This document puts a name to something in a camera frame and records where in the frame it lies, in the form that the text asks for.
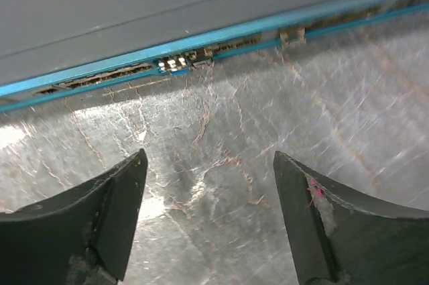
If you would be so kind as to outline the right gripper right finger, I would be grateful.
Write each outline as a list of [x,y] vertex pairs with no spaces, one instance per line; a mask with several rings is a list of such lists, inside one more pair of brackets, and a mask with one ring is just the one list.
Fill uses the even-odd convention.
[[276,152],[300,284],[427,284],[428,212],[369,196]]

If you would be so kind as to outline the dark blue network switch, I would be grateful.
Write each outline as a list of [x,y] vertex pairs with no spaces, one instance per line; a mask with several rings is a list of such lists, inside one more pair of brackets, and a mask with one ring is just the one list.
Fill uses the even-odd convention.
[[427,8],[428,0],[1,0],[1,111]]

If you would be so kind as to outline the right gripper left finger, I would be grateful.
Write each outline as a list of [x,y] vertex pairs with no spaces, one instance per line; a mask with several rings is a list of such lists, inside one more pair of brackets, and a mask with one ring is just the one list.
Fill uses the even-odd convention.
[[118,284],[137,227],[147,156],[138,150],[60,194],[1,214],[2,284]]

